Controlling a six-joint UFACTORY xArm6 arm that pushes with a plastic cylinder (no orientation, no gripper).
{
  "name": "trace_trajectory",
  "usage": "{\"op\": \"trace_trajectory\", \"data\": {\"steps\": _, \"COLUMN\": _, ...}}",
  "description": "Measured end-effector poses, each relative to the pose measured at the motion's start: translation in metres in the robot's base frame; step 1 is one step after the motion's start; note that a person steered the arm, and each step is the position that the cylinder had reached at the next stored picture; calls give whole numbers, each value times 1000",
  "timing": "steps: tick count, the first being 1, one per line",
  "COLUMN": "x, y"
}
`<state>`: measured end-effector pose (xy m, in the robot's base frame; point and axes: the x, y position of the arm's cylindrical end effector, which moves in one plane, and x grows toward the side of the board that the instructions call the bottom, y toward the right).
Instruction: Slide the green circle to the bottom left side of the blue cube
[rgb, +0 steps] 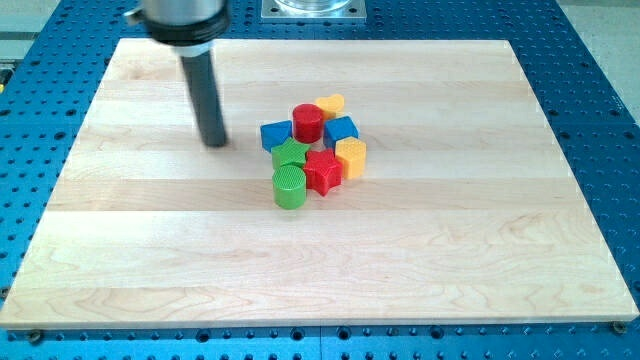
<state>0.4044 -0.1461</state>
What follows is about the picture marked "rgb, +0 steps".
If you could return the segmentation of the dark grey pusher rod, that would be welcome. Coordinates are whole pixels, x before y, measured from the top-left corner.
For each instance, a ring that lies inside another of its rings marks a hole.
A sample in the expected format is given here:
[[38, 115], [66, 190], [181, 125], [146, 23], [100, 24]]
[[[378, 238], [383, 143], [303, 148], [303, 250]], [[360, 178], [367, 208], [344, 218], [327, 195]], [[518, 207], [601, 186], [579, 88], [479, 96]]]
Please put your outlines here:
[[211, 52], [207, 50], [194, 57], [181, 57], [180, 60], [200, 139], [208, 147], [222, 147], [227, 143], [227, 134]]

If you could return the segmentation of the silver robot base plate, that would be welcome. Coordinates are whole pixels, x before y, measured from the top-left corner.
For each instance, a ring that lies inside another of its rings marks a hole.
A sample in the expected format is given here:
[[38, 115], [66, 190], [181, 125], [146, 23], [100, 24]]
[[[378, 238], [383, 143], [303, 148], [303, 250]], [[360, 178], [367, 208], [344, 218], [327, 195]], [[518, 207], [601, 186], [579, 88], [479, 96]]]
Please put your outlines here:
[[365, 21], [365, 0], [261, 0], [261, 19], [267, 22]]

